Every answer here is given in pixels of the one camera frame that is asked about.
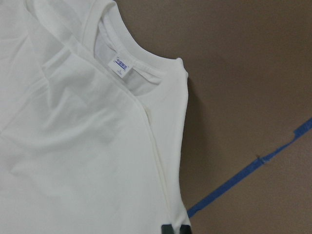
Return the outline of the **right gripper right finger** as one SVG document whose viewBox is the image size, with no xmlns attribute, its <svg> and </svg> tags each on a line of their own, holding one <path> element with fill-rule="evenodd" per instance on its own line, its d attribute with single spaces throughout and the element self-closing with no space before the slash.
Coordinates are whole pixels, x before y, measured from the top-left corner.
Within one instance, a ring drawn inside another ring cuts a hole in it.
<svg viewBox="0 0 312 234">
<path fill-rule="evenodd" d="M 181 221 L 179 234 L 192 234 L 192 227 L 189 219 Z"/>
</svg>

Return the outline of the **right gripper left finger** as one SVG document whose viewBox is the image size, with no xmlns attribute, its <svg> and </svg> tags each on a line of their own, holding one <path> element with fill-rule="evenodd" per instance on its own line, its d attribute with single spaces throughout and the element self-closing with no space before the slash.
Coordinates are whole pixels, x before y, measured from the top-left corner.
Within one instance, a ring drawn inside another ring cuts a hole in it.
<svg viewBox="0 0 312 234">
<path fill-rule="evenodd" d="M 161 225 L 161 234 L 174 234 L 173 221 Z"/>
</svg>

